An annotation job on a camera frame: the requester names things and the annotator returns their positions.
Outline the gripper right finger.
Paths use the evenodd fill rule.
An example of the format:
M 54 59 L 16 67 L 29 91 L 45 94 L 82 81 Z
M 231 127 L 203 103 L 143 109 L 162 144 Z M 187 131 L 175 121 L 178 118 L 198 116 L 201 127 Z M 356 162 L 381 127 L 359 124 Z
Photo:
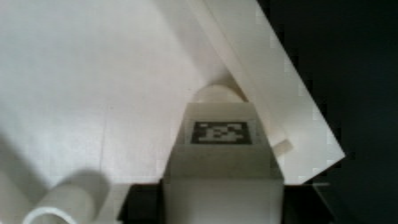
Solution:
M 336 215 L 322 194 L 327 187 L 329 184 L 285 186 L 283 224 L 334 224 Z

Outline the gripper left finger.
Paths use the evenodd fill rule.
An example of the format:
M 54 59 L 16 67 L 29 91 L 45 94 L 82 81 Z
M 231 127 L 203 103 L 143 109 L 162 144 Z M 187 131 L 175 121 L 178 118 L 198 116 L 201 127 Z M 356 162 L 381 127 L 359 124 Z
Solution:
M 164 224 L 164 191 L 160 184 L 130 187 L 118 215 L 121 224 Z

